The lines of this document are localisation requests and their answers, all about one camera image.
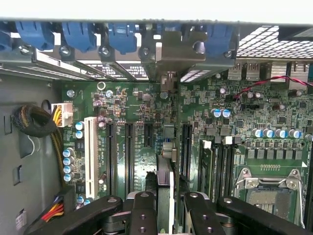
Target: black pcie slot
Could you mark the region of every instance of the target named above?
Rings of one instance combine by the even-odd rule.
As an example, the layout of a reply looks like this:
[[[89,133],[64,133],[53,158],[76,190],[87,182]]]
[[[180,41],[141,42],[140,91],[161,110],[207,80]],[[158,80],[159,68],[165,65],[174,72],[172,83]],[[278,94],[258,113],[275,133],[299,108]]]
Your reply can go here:
[[[153,124],[145,123],[144,125],[144,145],[145,147],[153,147]]]
[[[134,191],[134,164],[135,164],[134,124],[125,124],[125,198]]]
[[[192,125],[182,125],[180,172],[189,179],[191,163]]]
[[[116,126],[113,122],[106,124],[107,146],[107,182],[109,195],[116,195],[117,156],[116,156]]]

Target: blue latch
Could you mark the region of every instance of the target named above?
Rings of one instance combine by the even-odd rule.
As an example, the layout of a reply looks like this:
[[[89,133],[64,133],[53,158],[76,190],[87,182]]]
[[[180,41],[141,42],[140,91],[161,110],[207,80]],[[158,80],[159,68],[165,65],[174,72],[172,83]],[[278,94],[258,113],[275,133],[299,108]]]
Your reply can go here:
[[[38,50],[51,50],[54,48],[54,34],[49,22],[15,22],[16,29],[22,40]]]
[[[135,24],[109,23],[110,46],[122,55],[137,51],[137,38]]]
[[[209,24],[207,26],[207,41],[204,42],[206,55],[215,57],[228,52],[232,32],[233,26]]]
[[[93,23],[62,23],[63,34],[67,44],[85,53],[97,49],[97,38]]]
[[[0,51],[11,51],[13,39],[10,36],[7,24],[0,22]]]

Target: metal mesh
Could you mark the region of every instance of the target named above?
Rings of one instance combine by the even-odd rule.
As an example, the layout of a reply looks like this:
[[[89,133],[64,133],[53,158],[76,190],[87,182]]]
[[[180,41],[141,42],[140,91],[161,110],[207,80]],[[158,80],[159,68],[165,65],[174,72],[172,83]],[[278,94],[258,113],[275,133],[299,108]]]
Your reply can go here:
[[[278,41],[278,29],[278,26],[262,26],[243,38],[237,58],[313,58],[313,42]]]

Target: expansion slot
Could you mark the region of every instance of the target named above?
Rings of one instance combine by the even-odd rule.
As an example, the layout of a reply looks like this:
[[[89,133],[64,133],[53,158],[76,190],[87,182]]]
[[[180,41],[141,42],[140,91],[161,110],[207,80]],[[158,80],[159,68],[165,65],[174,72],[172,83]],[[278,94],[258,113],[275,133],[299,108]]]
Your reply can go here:
[[[86,197],[98,194],[98,133],[97,118],[87,117],[85,124],[85,171]]]
[[[107,189],[109,195],[116,195],[117,156],[116,156],[116,126],[113,122],[106,124],[107,145]]]
[[[192,125],[182,125],[180,172],[189,179],[191,163]]]
[[[134,191],[134,124],[125,124],[125,196]]]

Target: bundled cable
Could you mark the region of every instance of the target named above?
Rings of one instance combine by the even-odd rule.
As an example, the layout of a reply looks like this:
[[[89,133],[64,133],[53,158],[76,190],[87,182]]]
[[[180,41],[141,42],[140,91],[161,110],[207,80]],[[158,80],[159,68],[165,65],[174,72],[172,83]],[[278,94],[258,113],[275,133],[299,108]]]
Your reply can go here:
[[[13,124],[23,133],[29,136],[42,138],[45,136],[51,136],[54,150],[57,155],[60,181],[62,186],[65,185],[63,178],[63,163],[62,163],[62,150],[63,150],[63,134],[60,129],[57,128],[53,117],[56,114],[55,108],[52,114],[49,114],[44,109],[27,104],[21,106],[13,114]]]

